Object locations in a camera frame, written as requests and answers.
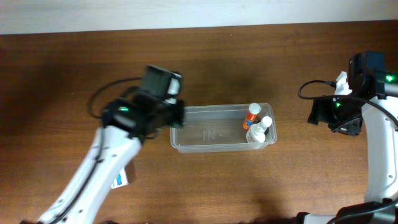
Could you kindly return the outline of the white pump lotion bottle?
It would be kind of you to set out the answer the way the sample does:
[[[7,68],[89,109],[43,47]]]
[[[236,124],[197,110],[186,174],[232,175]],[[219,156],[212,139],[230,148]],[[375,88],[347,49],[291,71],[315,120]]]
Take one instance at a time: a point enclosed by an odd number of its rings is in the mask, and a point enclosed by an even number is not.
[[[267,126],[264,123],[252,124],[246,133],[248,143],[263,143],[266,140]]]

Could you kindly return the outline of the white Panadol medicine box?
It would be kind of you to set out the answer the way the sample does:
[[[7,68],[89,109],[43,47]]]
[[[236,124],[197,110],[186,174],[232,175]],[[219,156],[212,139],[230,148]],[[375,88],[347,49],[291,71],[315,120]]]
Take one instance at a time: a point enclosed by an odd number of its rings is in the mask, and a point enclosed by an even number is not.
[[[116,189],[116,188],[123,187],[128,184],[129,184],[129,181],[128,181],[128,177],[126,174],[126,170],[125,170],[125,168],[123,168],[120,170],[119,174],[114,179],[114,181],[111,185],[111,188]]]

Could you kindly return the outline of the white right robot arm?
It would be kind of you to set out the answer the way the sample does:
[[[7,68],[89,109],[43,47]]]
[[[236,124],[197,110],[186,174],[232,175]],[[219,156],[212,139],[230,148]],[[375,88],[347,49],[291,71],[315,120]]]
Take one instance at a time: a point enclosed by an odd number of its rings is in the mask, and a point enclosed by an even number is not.
[[[368,187],[364,202],[335,215],[299,213],[298,223],[397,223],[397,75],[376,73],[328,82],[334,95],[313,96],[309,123],[356,136],[365,125]]]

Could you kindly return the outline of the orange tube white cap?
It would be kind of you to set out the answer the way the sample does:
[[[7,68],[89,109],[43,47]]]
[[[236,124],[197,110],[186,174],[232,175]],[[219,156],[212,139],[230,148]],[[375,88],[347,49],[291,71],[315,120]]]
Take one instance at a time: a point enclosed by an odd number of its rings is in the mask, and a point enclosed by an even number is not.
[[[261,106],[257,103],[251,103],[248,108],[248,114],[243,122],[243,128],[248,130],[254,123],[257,115],[261,112]]]

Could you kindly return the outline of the dark syrup bottle white cap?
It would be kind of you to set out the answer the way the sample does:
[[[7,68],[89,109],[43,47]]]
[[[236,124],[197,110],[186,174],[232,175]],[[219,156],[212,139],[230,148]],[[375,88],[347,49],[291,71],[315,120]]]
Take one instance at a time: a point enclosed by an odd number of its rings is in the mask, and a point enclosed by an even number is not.
[[[265,116],[261,119],[261,123],[266,127],[264,134],[267,135],[270,127],[272,126],[273,120],[270,116]]]

